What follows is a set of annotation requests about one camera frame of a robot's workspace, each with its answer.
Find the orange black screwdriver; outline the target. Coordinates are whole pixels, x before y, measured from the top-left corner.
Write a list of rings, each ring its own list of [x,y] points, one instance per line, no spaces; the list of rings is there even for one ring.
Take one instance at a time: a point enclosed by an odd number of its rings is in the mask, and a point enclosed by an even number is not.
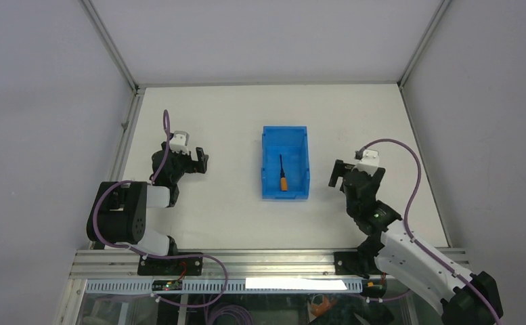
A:
[[[282,192],[288,191],[288,182],[286,179],[282,155],[280,155],[280,190]]]

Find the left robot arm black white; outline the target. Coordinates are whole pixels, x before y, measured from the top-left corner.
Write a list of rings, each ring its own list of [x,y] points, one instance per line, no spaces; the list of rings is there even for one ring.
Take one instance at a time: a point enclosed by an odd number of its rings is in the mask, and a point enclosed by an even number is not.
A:
[[[88,217],[86,233],[92,241],[153,256],[153,266],[163,275],[179,267],[175,239],[156,231],[147,222],[147,210],[173,208],[185,174],[207,171],[209,156],[196,148],[196,159],[186,147],[170,148],[166,142],[151,156],[148,181],[105,181],[100,184]]]

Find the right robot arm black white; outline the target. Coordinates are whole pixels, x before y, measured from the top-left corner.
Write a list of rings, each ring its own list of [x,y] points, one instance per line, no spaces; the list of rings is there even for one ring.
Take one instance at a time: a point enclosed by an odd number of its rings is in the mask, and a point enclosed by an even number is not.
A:
[[[496,281],[428,247],[406,230],[406,217],[377,199],[385,169],[336,160],[328,185],[341,181],[346,212],[366,235],[351,269],[363,278],[389,274],[423,298],[443,324],[498,324],[504,315]]]

